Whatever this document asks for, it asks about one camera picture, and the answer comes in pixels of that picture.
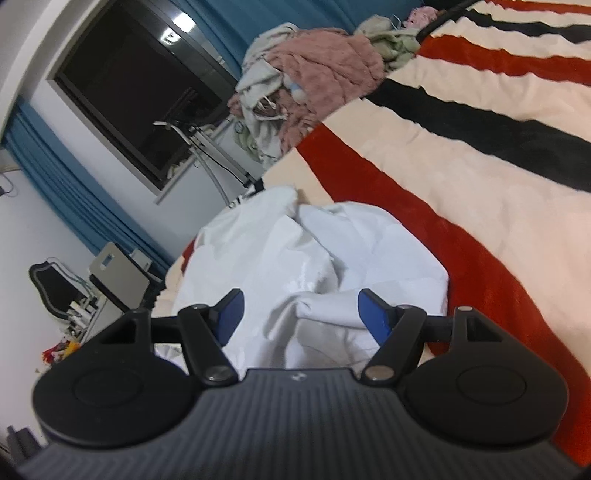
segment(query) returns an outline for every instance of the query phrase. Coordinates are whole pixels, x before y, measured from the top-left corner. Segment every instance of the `metal screw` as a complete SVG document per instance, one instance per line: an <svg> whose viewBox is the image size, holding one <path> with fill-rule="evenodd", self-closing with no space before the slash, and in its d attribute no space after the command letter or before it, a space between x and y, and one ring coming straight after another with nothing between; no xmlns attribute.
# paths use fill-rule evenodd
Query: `metal screw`
<svg viewBox="0 0 591 480"><path fill-rule="evenodd" d="M225 382L232 378L233 372L226 365L215 365L205 370L205 377L211 382Z"/></svg>
<svg viewBox="0 0 591 480"><path fill-rule="evenodd" d="M386 365L372 365L363 374L372 382L380 382L390 380L394 376L394 370Z"/></svg>

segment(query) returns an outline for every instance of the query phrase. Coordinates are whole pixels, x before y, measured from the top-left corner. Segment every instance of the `striped blanket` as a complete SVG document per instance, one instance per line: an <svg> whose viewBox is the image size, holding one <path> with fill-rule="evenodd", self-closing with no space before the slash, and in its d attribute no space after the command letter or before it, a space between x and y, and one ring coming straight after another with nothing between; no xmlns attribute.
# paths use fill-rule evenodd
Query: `striped blanket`
<svg viewBox="0 0 591 480"><path fill-rule="evenodd" d="M570 390L555 442L591 462L591 7L480 1L270 169L301 201L399 219Z"/></svg>

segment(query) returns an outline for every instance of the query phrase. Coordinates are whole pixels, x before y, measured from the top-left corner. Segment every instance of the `black stripe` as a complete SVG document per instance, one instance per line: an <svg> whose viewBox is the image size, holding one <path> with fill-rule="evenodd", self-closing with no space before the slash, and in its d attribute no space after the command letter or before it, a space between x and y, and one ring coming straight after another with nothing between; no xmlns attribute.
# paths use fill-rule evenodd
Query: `black stripe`
<svg viewBox="0 0 591 480"><path fill-rule="evenodd" d="M591 26L589 25L569 25L568 27L551 27L542 22L516 23L499 22L488 14L481 14L475 10L465 11L462 14L473 21L479 27L495 27L498 30L515 31L523 33L528 37L540 37L547 33L560 35L571 43L581 43L591 40Z"/></svg>
<svg viewBox="0 0 591 480"><path fill-rule="evenodd" d="M424 129L577 190L591 192L591 144L536 120L443 102L387 79L366 97Z"/></svg>

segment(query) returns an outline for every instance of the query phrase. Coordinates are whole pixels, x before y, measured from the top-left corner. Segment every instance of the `cream stripe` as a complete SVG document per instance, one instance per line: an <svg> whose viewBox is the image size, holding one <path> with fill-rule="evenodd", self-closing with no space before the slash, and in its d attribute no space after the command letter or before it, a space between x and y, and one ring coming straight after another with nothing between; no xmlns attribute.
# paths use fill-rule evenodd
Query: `cream stripe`
<svg viewBox="0 0 591 480"><path fill-rule="evenodd" d="M324 123L496 256L591 372L590 194L438 137L368 100Z"/></svg>
<svg viewBox="0 0 591 480"><path fill-rule="evenodd" d="M482 28L466 17L461 17L457 22L449 21L431 34L433 37L442 35L464 37L474 45L490 50L506 50L521 57L546 59L558 56L591 60L591 41L574 44L560 35L550 34L528 37L515 31L505 32L494 27Z"/></svg>
<svg viewBox="0 0 591 480"><path fill-rule="evenodd" d="M569 0L569 2L563 2L562 0L521 0L524 2L536 2L541 4L560 4L560 5L584 5L591 7L591 0Z"/></svg>
<svg viewBox="0 0 591 480"><path fill-rule="evenodd" d="M534 23L543 22L551 27L568 27L569 25L591 25L591 15L556 12L523 12L520 10L505 9L500 5L490 4L485 1L472 5L468 10L475 10L481 14L490 15L497 22Z"/></svg>
<svg viewBox="0 0 591 480"><path fill-rule="evenodd" d="M491 110L519 121L538 120L591 142L591 89L585 85L552 82L532 73L512 77L425 57L414 58L388 77L414 88L421 86L446 102Z"/></svg>
<svg viewBox="0 0 591 480"><path fill-rule="evenodd" d="M324 206L334 202L304 158L294 148L264 175L265 187L293 185L298 190L299 203Z"/></svg>

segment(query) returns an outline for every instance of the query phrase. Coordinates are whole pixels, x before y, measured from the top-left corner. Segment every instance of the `blue curtain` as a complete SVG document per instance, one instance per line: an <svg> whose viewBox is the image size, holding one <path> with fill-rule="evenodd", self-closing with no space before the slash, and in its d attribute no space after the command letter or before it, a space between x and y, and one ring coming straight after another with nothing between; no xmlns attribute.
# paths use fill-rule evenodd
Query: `blue curtain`
<svg viewBox="0 0 591 480"><path fill-rule="evenodd" d="M353 33L373 14L404 20L422 0L172 0L192 17L240 78L252 41L270 28L292 22L300 28L339 27Z"/></svg>
<svg viewBox="0 0 591 480"><path fill-rule="evenodd" d="M60 142L39 114L18 99L2 145L66 225L95 255L107 242L139 248L162 273L171 258L107 194Z"/></svg>

